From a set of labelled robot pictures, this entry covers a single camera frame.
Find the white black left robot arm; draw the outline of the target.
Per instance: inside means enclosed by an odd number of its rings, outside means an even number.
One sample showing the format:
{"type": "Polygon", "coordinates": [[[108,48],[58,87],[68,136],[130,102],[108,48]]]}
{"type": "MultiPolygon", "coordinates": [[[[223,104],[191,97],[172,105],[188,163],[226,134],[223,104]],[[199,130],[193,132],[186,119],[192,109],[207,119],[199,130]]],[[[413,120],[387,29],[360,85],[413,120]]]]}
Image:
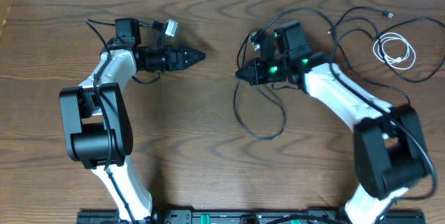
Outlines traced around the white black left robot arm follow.
{"type": "Polygon", "coordinates": [[[161,75],[182,71],[206,58],[186,45],[166,44],[178,23],[118,18],[115,36],[105,40],[99,63],[79,85],[59,94],[65,146],[69,158],[95,174],[111,194],[116,210],[83,210],[78,223],[164,223],[163,212],[142,184],[131,153],[134,136],[122,96],[139,71],[161,75]]]}

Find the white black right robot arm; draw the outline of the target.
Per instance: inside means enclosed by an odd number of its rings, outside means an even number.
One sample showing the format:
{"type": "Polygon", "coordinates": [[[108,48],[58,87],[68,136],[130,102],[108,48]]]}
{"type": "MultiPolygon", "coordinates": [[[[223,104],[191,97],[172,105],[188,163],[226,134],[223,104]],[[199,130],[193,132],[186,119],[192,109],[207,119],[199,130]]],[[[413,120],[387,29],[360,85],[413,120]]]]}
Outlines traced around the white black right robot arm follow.
{"type": "Polygon", "coordinates": [[[324,103],[353,133],[359,185],[343,207],[344,223],[381,223],[389,208],[411,187],[437,173],[430,160],[416,111],[374,97],[349,79],[333,57],[315,54],[299,22],[283,24],[269,38],[265,29],[246,40],[260,56],[243,61],[238,81],[257,87],[287,81],[324,103]]]}

